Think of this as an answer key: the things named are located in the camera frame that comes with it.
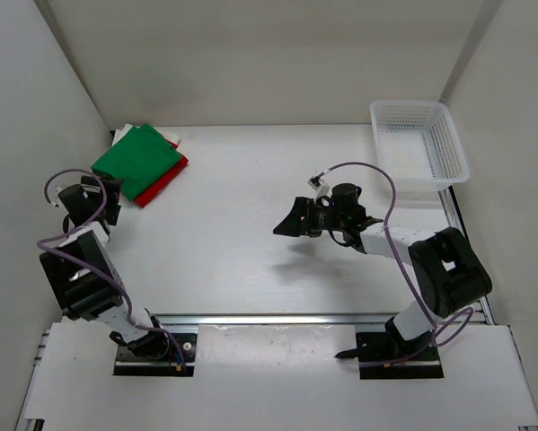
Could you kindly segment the red t shirt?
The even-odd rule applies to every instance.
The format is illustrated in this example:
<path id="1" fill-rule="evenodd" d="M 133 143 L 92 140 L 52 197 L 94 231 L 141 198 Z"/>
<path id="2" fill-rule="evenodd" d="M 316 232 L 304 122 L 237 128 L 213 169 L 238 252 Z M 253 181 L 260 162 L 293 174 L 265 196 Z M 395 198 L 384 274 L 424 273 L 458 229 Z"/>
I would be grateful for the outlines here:
<path id="1" fill-rule="evenodd" d="M 148 155 L 142 158 L 142 166 L 146 171 L 145 176 L 152 180 L 141 193 L 134 199 L 133 203 L 140 208 L 149 205 L 154 199 L 186 168 L 189 166 L 189 159 L 178 152 L 178 144 L 166 140 L 169 147 L 168 152 L 174 150 L 179 155 L 179 160 L 171 165 L 167 171 L 164 170 L 164 162 L 158 162 L 155 155 Z"/>

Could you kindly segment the green t shirt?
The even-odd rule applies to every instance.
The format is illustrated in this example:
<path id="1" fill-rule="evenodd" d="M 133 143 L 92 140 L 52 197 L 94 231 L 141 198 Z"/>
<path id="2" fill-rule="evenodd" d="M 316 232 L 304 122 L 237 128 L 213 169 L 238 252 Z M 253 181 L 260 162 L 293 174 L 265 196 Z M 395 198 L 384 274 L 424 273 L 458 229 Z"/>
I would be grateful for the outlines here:
<path id="1" fill-rule="evenodd" d="M 97 175 L 121 180 L 121 193 L 133 201 L 181 160 L 181 154 L 155 128 L 133 126 L 91 167 Z"/>

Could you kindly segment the white t shirt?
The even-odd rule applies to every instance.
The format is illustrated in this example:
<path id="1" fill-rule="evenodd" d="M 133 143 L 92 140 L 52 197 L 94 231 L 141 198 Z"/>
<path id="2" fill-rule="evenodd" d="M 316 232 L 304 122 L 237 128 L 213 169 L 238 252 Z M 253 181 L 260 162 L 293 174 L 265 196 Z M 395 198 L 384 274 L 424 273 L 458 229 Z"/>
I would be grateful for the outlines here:
<path id="1" fill-rule="evenodd" d="M 133 124 L 126 123 L 123 128 L 116 129 L 115 133 L 112 138 L 112 145 L 115 145 L 118 143 L 118 141 L 126 135 L 130 129 L 137 128 L 137 126 Z M 174 134 L 172 132 L 168 132 L 165 130 L 161 130 L 159 128 L 156 129 L 156 132 L 161 135 L 166 141 L 168 141 L 173 147 L 177 148 L 181 142 L 181 137 L 177 134 Z"/>

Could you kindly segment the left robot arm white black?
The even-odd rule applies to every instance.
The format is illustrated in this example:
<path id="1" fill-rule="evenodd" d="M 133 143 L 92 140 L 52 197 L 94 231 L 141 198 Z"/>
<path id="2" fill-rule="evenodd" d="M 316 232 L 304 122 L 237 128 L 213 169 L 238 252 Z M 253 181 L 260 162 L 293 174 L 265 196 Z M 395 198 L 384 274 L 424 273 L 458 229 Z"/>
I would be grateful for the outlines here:
<path id="1" fill-rule="evenodd" d="M 170 339 L 156 319 L 138 321 L 128 307 L 119 274 L 104 246 L 118 222 L 121 182 L 83 175 L 78 183 L 57 189 L 66 210 L 63 237 L 40 254 L 40 264 L 65 317 L 97 321 L 111 328 L 110 339 L 132 355 L 164 358 Z"/>

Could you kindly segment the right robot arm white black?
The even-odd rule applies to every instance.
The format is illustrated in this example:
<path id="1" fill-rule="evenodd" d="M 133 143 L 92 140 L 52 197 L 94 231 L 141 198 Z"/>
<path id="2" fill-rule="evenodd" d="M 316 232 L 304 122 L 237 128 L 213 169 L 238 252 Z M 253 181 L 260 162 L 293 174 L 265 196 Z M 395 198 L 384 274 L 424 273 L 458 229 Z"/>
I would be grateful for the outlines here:
<path id="1" fill-rule="evenodd" d="M 339 359 L 370 355 L 374 360 L 403 359 L 432 344 L 445 319 L 492 289 L 489 275 L 465 236 L 456 228 L 422 232 L 390 227 L 386 218 L 370 216 L 359 202 L 362 189 L 341 183 L 318 198 L 295 198 L 275 235 L 318 238 L 327 233 L 340 247 L 393 259 L 399 269 L 411 267 L 413 303 L 384 325 L 380 340 L 338 353 Z"/>

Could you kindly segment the white plastic basket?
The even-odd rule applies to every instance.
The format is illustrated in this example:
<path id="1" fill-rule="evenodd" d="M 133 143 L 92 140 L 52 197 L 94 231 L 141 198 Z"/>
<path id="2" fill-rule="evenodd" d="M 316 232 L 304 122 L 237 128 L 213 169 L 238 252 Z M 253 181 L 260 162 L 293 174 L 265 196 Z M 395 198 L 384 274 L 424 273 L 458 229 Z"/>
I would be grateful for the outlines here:
<path id="1" fill-rule="evenodd" d="M 378 165 L 402 194 L 433 193 L 470 178 L 449 109 L 440 102 L 380 100 L 370 105 Z"/>

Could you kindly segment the aluminium table rail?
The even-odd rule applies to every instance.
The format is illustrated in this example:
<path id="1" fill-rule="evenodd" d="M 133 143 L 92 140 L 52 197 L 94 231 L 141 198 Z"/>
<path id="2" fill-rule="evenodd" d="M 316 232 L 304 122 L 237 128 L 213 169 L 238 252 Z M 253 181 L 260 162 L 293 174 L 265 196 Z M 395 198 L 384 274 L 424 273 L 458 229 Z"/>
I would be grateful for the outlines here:
<path id="1" fill-rule="evenodd" d="M 197 325 L 384 325 L 390 313 L 238 313 L 238 314 L 156 314 L 156 319 L 169 326 Z"/>

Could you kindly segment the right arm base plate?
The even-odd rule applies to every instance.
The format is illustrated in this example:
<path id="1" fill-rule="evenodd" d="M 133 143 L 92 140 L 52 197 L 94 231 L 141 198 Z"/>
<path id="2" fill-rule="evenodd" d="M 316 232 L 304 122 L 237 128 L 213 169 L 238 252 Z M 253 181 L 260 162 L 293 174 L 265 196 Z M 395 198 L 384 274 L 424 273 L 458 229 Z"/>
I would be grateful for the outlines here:
<path id="1" fill-rule="evenodd" d="M 394 331 L 357 331 L 356 346 L 338 352 L 336 359 L 358 361 L 360 380 L 443 379 L 440 355 L 432 332 L 412 340 L 398 339 Z"/>

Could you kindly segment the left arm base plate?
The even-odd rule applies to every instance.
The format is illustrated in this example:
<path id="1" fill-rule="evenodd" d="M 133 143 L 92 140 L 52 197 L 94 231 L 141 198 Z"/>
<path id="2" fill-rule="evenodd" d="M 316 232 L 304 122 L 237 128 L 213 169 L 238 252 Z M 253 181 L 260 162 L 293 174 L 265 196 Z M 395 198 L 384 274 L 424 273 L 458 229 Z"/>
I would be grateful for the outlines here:
<path id="1" fill-rule="evenodd" d="M 136 356 L 125 344 L 119 343 L 115 355 L 113 374 L 134 377 L 192 377 L 198 347 L 197 327 L 172 327 L 172 335 L 181 347 L 185 365 L 176 347 L 165 340 L 147 356 Z"/>

